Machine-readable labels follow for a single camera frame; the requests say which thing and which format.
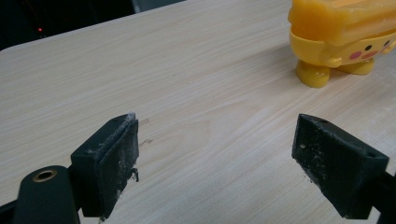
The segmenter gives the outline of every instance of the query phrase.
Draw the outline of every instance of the wood grain surface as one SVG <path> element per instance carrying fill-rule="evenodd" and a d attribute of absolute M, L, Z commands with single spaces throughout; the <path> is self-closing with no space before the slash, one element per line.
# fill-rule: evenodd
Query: wood grain surface
<path fill-rule="evenodd" d="M 310 114 L 388 155 L 394 175 L 396 52 L 310 89 L 294 75 L 290 4 L 190 0 L 0 51 L 0 204 L 134 111 L 140 182 L 106 223 L 376 223 L 375 209 L 339 217 L 291 145 Z"/>

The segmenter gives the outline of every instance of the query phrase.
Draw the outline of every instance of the black clamp jaw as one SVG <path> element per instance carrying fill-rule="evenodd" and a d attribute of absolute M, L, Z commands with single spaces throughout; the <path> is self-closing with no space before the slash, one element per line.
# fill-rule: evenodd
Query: black clamp jaw
<path fill-rule="evenodd" d="M 0 207 L 0 223 L 79 223 L 108 218 L 139 156 L 134 113 L 111 119 L 71 155 L 69 168 L 49 166 L 27 175 L 18 199 Z"/>
<path fill-rule="evenodd" d="M 367 219 L 374 206 L 378 223 L 396 223 L 396 177 L 389 157 L 325 119 L 301 114 L 292 155 L 341 217 Z"/>

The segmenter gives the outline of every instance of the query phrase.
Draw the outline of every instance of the yellow figurine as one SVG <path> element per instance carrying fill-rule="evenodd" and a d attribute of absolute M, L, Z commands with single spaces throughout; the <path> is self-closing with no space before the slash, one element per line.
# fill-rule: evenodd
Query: yellow figurine
<path fill-rule="evenodd" d="M 297 77 L 313 88 L 330 68 L 369 74 L 373 57 L 396 47 L 396 0 L 293 0 L 289 21 Z"/>

